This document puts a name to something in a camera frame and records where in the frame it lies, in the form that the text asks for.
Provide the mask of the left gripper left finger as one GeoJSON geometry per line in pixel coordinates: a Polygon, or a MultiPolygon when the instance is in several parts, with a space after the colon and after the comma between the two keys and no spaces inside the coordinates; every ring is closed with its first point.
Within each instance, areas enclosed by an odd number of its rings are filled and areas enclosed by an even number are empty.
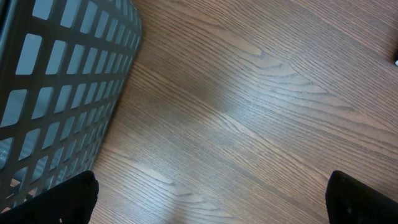
{"type": "Polygon", "coordinates": [[[84,171],[1,214],[1,224],[87,224],[98,200],[95,174],[84,171]]]}

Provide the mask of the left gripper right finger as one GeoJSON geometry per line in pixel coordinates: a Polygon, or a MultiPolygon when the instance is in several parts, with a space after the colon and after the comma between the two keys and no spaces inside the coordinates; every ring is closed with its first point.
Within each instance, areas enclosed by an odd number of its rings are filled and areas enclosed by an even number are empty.
{"type": "Polygon", "coordinates": [[[397,224],[397,202],[340,170],[325,194],[330,224],[397,224]]]}

